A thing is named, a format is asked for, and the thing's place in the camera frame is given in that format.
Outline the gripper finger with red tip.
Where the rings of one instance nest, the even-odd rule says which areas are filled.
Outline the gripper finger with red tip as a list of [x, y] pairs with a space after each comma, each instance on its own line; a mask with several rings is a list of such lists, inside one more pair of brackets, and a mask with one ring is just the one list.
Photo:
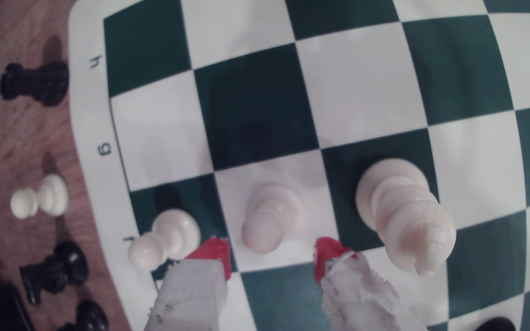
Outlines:
[[355, 252], [332, 237], [314, 245], [314, 279], [332, 330], [427, 330], [393, 285]]
[[219, 330], [232, 275], [230, 243], [211, 237], [170, 267], [145, 330]]

